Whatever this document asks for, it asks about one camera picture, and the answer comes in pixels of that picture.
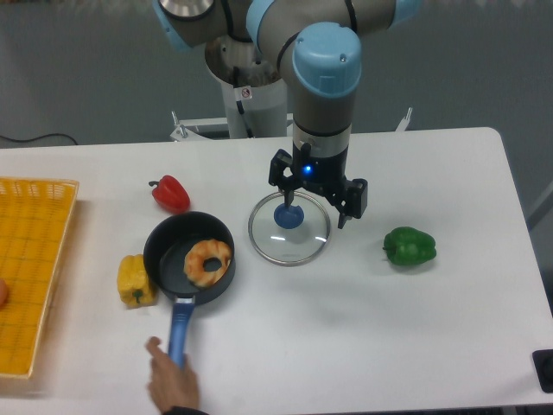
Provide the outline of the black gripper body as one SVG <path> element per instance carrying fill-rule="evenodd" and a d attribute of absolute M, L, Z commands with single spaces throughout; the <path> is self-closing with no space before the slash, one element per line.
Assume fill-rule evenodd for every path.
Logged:
<path fill-rule="evenodd" d="M 313 145 L 294 142 L 291 167 L 294 189 L 303 188 L 317 195 L 343 195 L 347 152 L 348 147 L 332 156 L 317 156 Z"/>

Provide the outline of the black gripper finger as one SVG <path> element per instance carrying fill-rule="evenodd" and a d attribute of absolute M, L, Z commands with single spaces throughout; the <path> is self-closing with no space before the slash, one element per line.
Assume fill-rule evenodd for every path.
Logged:
<path fill-rule="evenodd" d="M 278 150 L 270 161 L 269 184 L 283 193 L 284 206 L 290 208 L 297 189 L 297 180 L 292 172 L 293 158 L 285 150 Z"/>
<path fill-rule="evenodd" d="M 362 178 L 340 181 L 326 186 L 325 198 L 339 212 L 338 228 L 350 219 L 360 219 L 368 204 L 368 181 Z"/>

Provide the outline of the dark sleeve forearm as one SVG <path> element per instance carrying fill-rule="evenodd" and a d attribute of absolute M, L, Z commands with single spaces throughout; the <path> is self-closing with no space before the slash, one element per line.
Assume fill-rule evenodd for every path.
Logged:
<path fill-rule="evenodd" d="M 207 415 L 205 412 L 185 406 L 172 406 L 167 411 L 164 411 L 162 415 Z"/>

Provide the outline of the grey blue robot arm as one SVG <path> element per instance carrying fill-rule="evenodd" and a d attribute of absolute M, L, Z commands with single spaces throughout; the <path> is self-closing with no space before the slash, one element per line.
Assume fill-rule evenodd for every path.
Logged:
<path fill-rule="evenodd" d="M 253 46 L 294 100 L 293 151 L 270 162 L 269 183 L 289 207 L 297 189 L 324 197 L 338 226 L 362 217 L 368 183 L 348 180 L 346 157 L 362 73 L 360 38 L 413 17 L 419 1 L 155 1 L 179 49 L 228 36 Z"/>

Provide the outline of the person's hand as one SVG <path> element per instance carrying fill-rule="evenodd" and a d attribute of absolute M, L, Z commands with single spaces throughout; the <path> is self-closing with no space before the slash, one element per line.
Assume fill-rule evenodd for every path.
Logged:
<path fill-rule="evenodd" d="M 150 337 L 146 350 L 150 354 L 149 396 L 162 414 L 172 406 L 200 409 L 200 389 L 196 373 L 189 366 L 180 368 L 160 349 L 161 340 Z"/>

